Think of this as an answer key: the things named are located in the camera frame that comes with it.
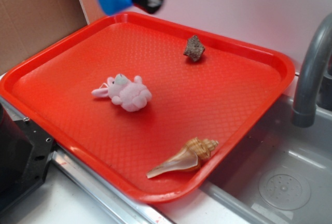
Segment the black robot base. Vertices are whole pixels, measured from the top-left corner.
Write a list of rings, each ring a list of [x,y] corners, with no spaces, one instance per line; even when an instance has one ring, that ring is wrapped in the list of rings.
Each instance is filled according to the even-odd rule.
[[[1,106],[1,214],[45,182],[53,147],[37,123],[12,120]]]

